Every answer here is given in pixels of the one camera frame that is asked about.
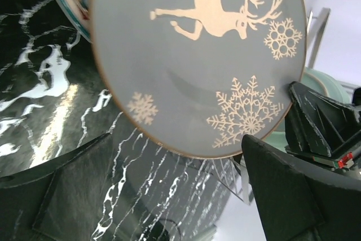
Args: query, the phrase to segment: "mint green dish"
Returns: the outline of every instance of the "mint green dish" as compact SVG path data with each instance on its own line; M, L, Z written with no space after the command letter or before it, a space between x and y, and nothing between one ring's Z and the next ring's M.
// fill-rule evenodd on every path
M336 101L350 103L350 97L341 84L323 72L305 68L301 82ZM276 130L264 139L264 141L285 152L284 147L288 145L288 143L284 132L284 122L281 122Z

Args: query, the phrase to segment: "snowflake design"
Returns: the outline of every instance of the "snowflake design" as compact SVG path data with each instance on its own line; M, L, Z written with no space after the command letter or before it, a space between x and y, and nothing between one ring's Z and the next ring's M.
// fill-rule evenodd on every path
M256 76L252 76L244 88L233 78L229 98L226 93L216 92L222 113L207 119L208 124L220 131L221 137L214 141L213 148L240 142L244 134L257 134L265 128L265 121L271 122L283 110L283 104L273 104L270 100L275 94L274 86L262 92L257 91L257 87Z
M292 23L291 18L281 23L275 21L270 23L270 32L264 43L272 50L273 57L277 60L296 55L296 44L302 39L302 33L294 29Z
M133 112L133 118L138 123L145 123L151 125L158 109L153 105L153 98L149 94L141 94L135 92L132 100L128 104L130 112Z

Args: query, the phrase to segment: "black plastic part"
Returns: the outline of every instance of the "black plastic part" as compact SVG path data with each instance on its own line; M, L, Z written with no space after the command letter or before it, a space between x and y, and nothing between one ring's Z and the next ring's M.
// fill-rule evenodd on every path
M338 162L347 153L361 153L361 108L325 97L307 86L289 86L293 102L285 118L289 152L312 159Z
M361 106L361 87L358 87L354 90L352 104L355 106Z
M243 156L243 154L239 154L239 155L233 156L232 158L236 163L241 164L242 156ZM235 167L235 170L237 171L239 176L241 176L241 170L238 168L238 166L236 166L236 165L233 165L233 166Z
M267 241L360 240L360 181L251 135L242 150Z

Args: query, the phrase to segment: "marble countertop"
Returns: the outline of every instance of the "marble countertop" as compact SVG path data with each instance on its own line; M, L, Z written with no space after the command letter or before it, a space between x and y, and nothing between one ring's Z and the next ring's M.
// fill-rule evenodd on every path
M117 199L111 206L115 227L93 240L123 240L117 232L146 240L155 223L163 224L170 240L193 240L219 219L230 192L214 172L232 184L231 163L176 155L139 132L116 107L90 44L55 0L2 0L0 177L72 151L116 126L115 161L122 165L117 181L124 185L110 193ZM136 235L137 227L143 233Z

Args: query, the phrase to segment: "red light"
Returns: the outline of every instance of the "red light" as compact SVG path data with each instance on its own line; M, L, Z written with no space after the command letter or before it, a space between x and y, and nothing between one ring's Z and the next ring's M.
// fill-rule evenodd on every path
M342 169L345 164L347 164L348 161L350 161L353 158L352 153L349 152L347 155L345 155L339 162L338 162L338 166L340 167L340 169Z

